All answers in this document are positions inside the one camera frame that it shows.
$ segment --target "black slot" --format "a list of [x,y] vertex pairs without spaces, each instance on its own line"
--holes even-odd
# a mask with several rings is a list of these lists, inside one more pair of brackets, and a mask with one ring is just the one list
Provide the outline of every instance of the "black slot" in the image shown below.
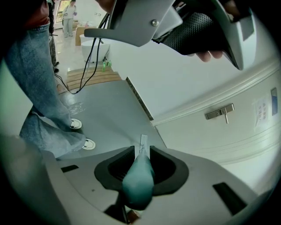
[[237,214],[247,206],[226,183],[216,184],[213,187],[232,215]]
[[62,167],[61,170],[63,173],[66,173],[66,172],[69,172],[69,171],[72,171],[72,170],[75,170],[75,169],[78,169],[79,167],[76,166],[76,165],[71,165],[71,166],[68,166],[68,167]]
[[118,158],[114,162],[110,163],[108,166],[108,171],[110,175],[122,182],[127,172],[131,168],[134,160],[135,160],[134,150]]
[[176,171],[176,165],[171,159],[154,150],[150,150],[150,162],[155,173],[155,185],[167,180]]

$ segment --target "hand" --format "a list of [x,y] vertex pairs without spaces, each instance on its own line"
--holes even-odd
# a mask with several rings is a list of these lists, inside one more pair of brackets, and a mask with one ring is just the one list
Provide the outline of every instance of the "hand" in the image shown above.
[[107,13],[111,13],[114,6],[114,0],[96,0],[100,7]]
[[[229,0],[228,2],[223,4],[225,11],[233,16],[233,18],[239,18],[240,13],[236,7],[236,4],[233,0]],[[222,51],[210,51],[210,52],[198,52],[196,55],[203,61],[208,62],[211,59],[211,55],[214,58],[221,58],[223,56]]]

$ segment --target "wooden pallet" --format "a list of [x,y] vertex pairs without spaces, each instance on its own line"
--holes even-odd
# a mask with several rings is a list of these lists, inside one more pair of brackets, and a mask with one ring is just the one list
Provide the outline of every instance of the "wooden pallet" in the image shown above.
[[[81,78],[83,75],[84,69],[77,69],[67,72],[67,87],[71,91],[73,89],[80,87]],[[89,68],[88,74],[84,75],[82,86],[84,83],[92,76],[94,72],[94,68]],[[102,67],[97,67],[95,75],[86,83],[86,86],[96,84],[96,83],[103,83],[103,82],[110,82],[110,81],[118,81],[122,80],[121,77],[117,72],[114,72],[110,66],[106,67],[104,71],[102,71]],[[58,93],[64,93],[66,90],[60,85],[57,85]]]

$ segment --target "metal latch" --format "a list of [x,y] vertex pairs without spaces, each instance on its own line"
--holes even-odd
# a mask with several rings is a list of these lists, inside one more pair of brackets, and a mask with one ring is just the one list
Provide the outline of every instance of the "metal latch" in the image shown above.
[[212,118],[224,115],[225,116],[225,121],[228,124],[227,114],[229,112],[233,111],[233,110],[234,110],[234,105],[232,103],[232,104],[227,105],[225,107],[222,107],[221,109],[218,109],[218,110],[216,110],[214,112],[209,112],[209,113],[205,114],[205,116],[206,116],[207,120],[210,120]]

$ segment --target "metal screw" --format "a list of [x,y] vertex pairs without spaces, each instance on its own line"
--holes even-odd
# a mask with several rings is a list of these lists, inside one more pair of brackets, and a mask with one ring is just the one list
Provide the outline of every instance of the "metal screw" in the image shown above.
[[154,20],[151,21],[151,25],[152,26],[158,26],[159,25],[159,21],[154,19]]

